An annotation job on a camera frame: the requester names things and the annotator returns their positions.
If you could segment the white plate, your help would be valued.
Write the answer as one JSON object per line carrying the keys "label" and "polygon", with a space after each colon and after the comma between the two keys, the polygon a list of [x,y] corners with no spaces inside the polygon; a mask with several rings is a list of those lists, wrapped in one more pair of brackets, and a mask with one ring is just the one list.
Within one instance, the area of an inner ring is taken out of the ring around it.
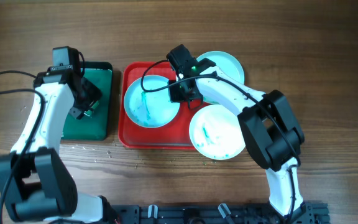
{"label": "white plate", "polygon": [[246,148],[237,116],[222,105],[197,111],[190,121],[189,136],[199,153],[214,160],[231,159]]}
{"label": "white plate", "polygon": [[134,81],[124,95],[124,109],[129,119],[143,128],[160,128],[178,114],[179,103],[173,103],[167,89],[145,92],[141,78]]}
{"label": "white plate", "polygon": [[[229,53],[222,51],[209,51],[201,54],[197,61],[201,61],[204,58],[208,58],[216,63],[216,65],[229,77],[235,81],[243,84],[245,81],[245,73],[242,65],[234,56]],[[203,95],[203,102],[209,104],[217,104],[218,102],[213,101],[211,97]]]}

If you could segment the green yellow sponge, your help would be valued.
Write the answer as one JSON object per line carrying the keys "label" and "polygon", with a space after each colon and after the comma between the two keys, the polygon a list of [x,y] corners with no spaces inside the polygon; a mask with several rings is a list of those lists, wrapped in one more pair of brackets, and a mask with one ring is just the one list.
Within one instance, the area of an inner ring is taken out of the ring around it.
{"label": "green yellow sponge", "polygon": [[88,117],[92,117],[92,115],[94,114],[94,112],[98,106],[99,106],[99,101],[92,102],[92,104],[89,106],[89,108],[86,111],[84,111],[84,115],[88,116]]}

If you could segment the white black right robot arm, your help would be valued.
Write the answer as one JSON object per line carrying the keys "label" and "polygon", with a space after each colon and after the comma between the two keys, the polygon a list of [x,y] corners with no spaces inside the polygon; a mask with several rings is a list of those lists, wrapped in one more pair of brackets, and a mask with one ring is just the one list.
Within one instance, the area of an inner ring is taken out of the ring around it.
{"label": "white black right robot arm", "polygon": [[210,59],[170,58],[169,63],[177,75],[182,75],[175,86],[181,90],[194,88],[237,117],[249,155],[266,171],[269,203],[290,220],[303,202],[296,170],[305,136],[283,93],[253,90],[226,75]]}

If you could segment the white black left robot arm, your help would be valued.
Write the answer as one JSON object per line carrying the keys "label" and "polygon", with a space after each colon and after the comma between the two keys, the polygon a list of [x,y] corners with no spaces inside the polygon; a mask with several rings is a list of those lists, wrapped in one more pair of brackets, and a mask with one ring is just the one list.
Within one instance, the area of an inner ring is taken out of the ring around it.
{"label": "white black left robot arm", "polygon": [[80,68],[50,68],[34,78],[34,103],[22,134],[0,156],[0,223],[6,211],[14,222],[97,223],[114,217],[108,201],[77,190],[59,156],[68,114],[83,116],[97,101]]}

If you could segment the dark green tray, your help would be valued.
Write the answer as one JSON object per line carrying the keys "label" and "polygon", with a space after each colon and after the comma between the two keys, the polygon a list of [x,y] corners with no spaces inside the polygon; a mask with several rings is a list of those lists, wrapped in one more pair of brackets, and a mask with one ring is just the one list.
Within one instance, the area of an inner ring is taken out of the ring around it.
{"label": "dark green tray", "polygon": [[108,62],[86,62],[84,77],[101,90],[99,106],[92,117],[84,115],[81,119],[75,119],[69,114],[65,120],[62,139],[102,141],[106,139],[108,131],[113,67]]}

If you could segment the red plastic tray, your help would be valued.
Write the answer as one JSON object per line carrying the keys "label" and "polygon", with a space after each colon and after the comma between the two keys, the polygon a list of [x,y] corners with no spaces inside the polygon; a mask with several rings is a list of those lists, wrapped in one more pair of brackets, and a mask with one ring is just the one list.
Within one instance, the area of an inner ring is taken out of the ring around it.
{"label": "red plastic tray", "polygon": [[[203,103],[195,110],[189,110],[186,103],[180,103],[180,109],[173,121],[161,128],[143,128],[135,124],[125,112],[124,95],[134,81],[141,78],[147,68],[154,62],[133,62],[129,64],[122,77],[121,104],[118,122],[118,137],[120,142],[131,149],[167,149],[195,151],[189,135],[189,125],[192,117],[201,108],[209,104]],[[147,75],[161,75],[173,80],[175,72],[168,62],[151,68]],[[191,107],[200,105],[200,100],[191,102]]]}

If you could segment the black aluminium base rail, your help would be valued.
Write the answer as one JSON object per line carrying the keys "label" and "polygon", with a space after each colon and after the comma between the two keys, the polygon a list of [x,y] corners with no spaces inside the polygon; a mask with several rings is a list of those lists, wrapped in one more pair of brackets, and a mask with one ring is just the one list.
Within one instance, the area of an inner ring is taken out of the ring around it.
{"label": "black aluminium base rail", "polygon": [[[113,216],[108,221],[99,220],[90,223],[121,223],[121,224],[263,224],[263,223],[301,223],[301,224],[330,224],[328,205],[325,203],[303,202],[296,209],[291,220],[279,215],[267,203],[247,205],[227,205],[221,203],[217,206],[187,206],[187,207],[158,207],[149,205],[113,205],[110,212]],[[86,223],[59,219],[50,223]]]}

